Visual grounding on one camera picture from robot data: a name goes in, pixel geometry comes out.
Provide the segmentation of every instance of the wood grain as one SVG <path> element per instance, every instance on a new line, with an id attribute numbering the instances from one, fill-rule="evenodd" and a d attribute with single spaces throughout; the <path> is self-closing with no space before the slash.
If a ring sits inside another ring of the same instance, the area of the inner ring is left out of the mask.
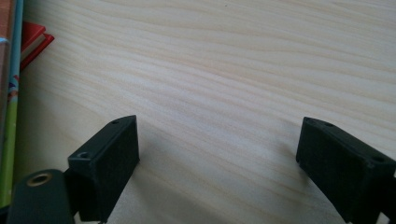
<path id="1" fill-rule="evenodd" d="M 295 162 L 304 116 L 396 158 L 394 1 L 26 1 L 17 179 L 136 114 L 109 223 L 343 223 Z"/>

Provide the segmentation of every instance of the screw hole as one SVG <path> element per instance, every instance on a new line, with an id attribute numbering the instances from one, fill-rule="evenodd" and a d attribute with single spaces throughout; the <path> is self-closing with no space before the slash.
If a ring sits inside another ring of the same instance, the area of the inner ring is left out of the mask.
<path id="1" fill-rule="evenodd" d="M 334 127 L 334 125 L 332 125 L 332 124 L 330 124 L 328 122 L 324 123 L 324 125 L 326 125 L 327 127 Z"/>
<path id="2" fill-rule="evenodd" d="M 27 181 L 27 185 L 29 187 L 37 187 L 49 182 L 51 178 L 52 178 L 52 174 L 50 173 L 39 174 L 30 178 Z"/>
<path id="3" fill-rule="evenodd" d="M 373 157 L 373 160 L 378 161 L 378 162 L 385 161 L 384 158 L 382 158 L 382 157 Z"/>
<path id="4" fill-rule="evenodd" d="M 88 152 L 81 152 L 77 156 L 83 159 L 87 159 L 90 156 L 90 154 Z"/>

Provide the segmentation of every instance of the light wood surface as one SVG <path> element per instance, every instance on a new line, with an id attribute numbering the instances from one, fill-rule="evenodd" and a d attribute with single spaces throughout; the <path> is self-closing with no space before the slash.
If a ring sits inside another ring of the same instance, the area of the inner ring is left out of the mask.
<path id="1" fill-rule="evenodd" d="M 296 161 L 304 116 L 396 159 L 396 2 L 25 1 L 16 179 L 137 115 L 108 223 L 344 223 Z"/>

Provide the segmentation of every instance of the black plastic part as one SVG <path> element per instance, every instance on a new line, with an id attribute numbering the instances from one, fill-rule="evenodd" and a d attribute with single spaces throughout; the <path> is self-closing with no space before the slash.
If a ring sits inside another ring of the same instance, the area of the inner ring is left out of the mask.
<path id="1" fill-rule="evenodd" d="M 0 208 L 0 224 L 7 222 L 9 206 Z"/>
<path id="2" fill-rule="evenodd" d="M 58 170 L 44 170 L 19 182 L 7 223 L 74 223 L 64 174 Z"/>
<path id="3" fill-rule="evenodd" d="M 68 158 L 73 213 L 107 222 L 139 162 L 136 116 L 115 119 Z"/>
<path id="4" fill-rule="evenodd" d="M 394 209 L 394 201 L 384 202 L 394 191 L 384 189 L 394 180 L 396 161 L 338 127 L 304 118 L 296 160 L 345 222 L 373 224 L 381 210 Z"/>

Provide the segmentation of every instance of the book stack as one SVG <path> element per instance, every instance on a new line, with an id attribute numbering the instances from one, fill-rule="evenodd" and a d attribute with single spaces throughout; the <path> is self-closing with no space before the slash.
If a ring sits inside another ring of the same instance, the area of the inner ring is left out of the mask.
<path id="1" fill-rule="evenodd" d="M 22 12 L 23 0 L 0 1 L 0 208 L 11 201 L 20 71 L 54 39 Z"/>

